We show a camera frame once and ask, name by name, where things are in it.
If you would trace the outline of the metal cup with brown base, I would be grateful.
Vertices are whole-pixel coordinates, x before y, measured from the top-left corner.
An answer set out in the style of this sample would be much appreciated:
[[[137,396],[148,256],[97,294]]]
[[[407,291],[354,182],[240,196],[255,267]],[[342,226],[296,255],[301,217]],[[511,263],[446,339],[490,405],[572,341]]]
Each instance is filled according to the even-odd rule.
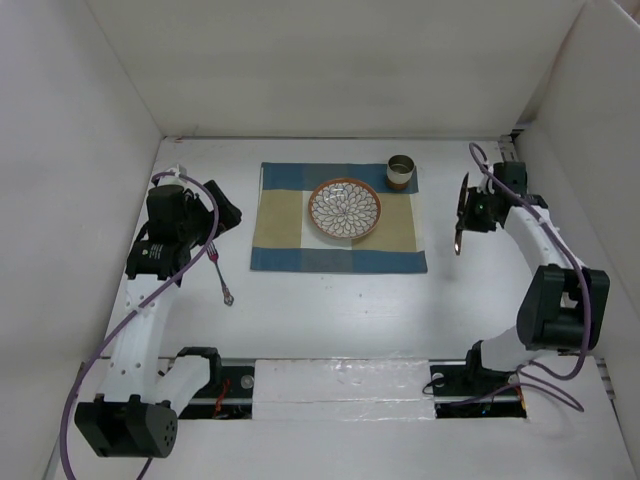
[[[407,155],[394,155],[387,162],[386,184],[390,189],[405,190],[413,177],[415,163]]]

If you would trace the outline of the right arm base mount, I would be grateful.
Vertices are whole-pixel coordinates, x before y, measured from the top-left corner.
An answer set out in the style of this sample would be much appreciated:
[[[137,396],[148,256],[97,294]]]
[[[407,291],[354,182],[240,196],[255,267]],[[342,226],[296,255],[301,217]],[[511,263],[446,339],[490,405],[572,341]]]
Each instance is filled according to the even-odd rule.
[[[524,419],[521,391],[506,388],[510,377],[509,373],[471,373],[462,363],[435,363],[422,392],[432,397],[437,420]]]

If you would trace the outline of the blue beige white cloth napkin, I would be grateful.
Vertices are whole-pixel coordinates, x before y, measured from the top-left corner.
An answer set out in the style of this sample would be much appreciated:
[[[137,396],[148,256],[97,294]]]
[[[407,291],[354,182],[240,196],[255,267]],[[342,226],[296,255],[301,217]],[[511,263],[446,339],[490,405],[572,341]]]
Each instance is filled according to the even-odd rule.
[[[336,179],[355,179],[376,192],[381,216],[358,239],[332,238],[309,213],[313,192]],[[254,271],[423,274],[427,261],[420,225],[420,194],[413,174],[403,190],[386,183],[381,163],[268,163],[261,165],[261,189],[250,267]]]

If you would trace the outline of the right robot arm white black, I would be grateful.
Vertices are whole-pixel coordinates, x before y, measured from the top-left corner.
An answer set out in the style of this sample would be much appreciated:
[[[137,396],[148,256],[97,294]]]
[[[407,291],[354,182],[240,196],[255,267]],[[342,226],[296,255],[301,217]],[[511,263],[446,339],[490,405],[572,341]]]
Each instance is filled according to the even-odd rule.
[[[476,342],[468,351],[462,381],[473,393],[494,387],[499,374],[536,367],[568,381],[581,371],[599,340],[610,289],[606,272],[587,267],[552,223],[546,202],[527,189],[522,163],[477,163],[480,185],[462,184],[456,211],[454,251],[466,232],[502,228],[518,245],[532,280],[513,327]]]

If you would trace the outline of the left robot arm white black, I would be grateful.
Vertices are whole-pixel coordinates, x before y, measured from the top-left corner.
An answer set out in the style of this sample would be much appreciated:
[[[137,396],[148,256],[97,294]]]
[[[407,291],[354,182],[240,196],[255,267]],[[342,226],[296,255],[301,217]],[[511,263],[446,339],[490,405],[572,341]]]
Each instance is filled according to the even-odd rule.
[[[164,375],[160,347],[183,277],[202,257],[217,259],[214,241],[242,218],[217,183],[158,175],[146,198],[147,220],[125,266],[126,316],[106,338],[113,352],[94,400],[78,404],[74,423],[97,456],[165,458],[178,418],[198,393],[224,385],[214,347],[184,347]]]

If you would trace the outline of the orange floral patterned plate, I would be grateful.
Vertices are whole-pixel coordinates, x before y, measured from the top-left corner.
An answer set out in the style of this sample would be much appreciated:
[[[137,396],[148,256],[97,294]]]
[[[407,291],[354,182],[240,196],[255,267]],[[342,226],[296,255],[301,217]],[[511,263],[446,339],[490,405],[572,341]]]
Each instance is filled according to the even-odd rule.
[[[311,222],[328,237],[354,240],[375,229],[381,217],[381,202],[365,182],[338,178],[312,192],[308,213]]]

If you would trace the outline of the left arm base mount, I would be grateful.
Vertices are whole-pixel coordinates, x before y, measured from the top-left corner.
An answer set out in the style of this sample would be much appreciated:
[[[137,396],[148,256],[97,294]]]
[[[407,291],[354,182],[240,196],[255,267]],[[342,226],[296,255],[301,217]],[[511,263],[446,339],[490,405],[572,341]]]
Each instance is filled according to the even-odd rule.
[[[180,357],[158,369],[154,399],[180,419],[250,419],[254,384],[254,363]]]

